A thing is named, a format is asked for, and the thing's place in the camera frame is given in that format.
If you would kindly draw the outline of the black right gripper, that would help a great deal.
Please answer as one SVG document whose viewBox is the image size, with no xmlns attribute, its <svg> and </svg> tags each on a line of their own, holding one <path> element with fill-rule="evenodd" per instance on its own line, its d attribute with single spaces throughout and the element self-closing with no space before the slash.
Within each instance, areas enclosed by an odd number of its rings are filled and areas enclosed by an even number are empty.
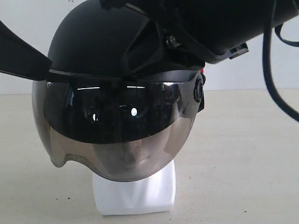
<svg viewBox="0 0 299 224">
<path fill-rule="evenodd" d="M 101 0 L 105 10 L 129 8 L 154 20 L 207 63 L 232 57 L 231 49 L 299 15 L 297 0 Z"/>
</svg>

